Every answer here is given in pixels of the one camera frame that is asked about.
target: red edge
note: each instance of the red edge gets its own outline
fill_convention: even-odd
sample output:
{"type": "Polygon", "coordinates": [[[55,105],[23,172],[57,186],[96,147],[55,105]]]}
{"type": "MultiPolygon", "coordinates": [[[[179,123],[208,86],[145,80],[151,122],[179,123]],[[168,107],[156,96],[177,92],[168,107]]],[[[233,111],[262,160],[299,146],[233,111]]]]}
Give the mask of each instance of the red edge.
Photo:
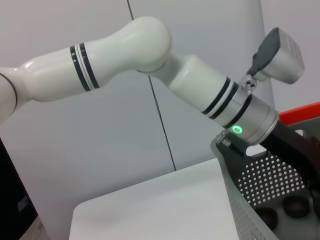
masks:
{"type": "Polygon", "coordinates": [[[320,101],[279,114],[279,120],[284,125],[290,125],[316,117],[320,117],[320,101]]]}

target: black round object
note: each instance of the black round object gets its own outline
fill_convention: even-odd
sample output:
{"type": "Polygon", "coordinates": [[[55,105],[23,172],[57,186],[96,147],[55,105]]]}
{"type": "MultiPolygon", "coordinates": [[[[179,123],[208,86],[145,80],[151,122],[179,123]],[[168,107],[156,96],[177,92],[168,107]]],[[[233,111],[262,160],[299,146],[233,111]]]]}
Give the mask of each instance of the black round object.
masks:
{"type": "Polygon", "coordinates": [[[271,229],[275,229],[278,224],[278,214],[270,207],[260,207],[255,210],[264,223],[271,229]]]}
{"type": "Polygon", "coordinates": [[[284,212],[292,218],[302,218],[309,214],[310,203],[304,196],[287,196],[283,202],[282,207],[284,212]]]}

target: gray bin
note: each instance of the gray bin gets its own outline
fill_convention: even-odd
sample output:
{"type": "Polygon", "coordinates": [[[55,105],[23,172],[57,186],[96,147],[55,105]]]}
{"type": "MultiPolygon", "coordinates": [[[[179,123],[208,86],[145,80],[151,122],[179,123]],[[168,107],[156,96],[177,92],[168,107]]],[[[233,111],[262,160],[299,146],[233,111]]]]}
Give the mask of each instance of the gray bin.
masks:
{"type": "MultiPolygon", "coordinates": [[[[320,139],[320,117],[290,125],[307,136],[320,139]]],[[[211,143],[218,158],[228,194],[236,230],[240,240],[319,240],[320,221],[313,212],[312,198],[298,172],[276,155],[262,152],[254,156],[241,155],[245,142],[229,134],[228,138],[241,150],[211,143]],[[291,218],[282,208],[284,197],[300,195],[310,200],[310,213],[303,218],[291,218]],[[271,231],[256,214],[256,208],[270,207],[277,211],[278,224],[271,231]]]]}

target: white tabletop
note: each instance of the white tabletop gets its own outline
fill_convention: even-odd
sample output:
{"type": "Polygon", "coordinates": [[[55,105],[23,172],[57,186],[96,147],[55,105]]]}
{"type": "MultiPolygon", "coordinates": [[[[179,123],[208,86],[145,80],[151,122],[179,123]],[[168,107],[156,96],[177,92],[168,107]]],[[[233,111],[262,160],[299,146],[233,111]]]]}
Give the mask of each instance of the white tabletop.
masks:
{"type": "Polygon", "coordinates": [[[69,240],[238,240],[217,159],[78,205],[69,240]]]}

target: green indicator ring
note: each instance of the green indicator ring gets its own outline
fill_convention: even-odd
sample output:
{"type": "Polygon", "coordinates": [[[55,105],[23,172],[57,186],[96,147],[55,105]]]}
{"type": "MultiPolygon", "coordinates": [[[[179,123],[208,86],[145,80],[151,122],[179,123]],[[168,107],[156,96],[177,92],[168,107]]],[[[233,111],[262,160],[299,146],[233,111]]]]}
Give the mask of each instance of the green indicator ring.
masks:
{"type": "Polygon", "coordinates": [[[232,127],[232,131],[235,133],[235,134],[241,134],[242,133],[242,128],[240,126],[233,126],[232,127]]]}

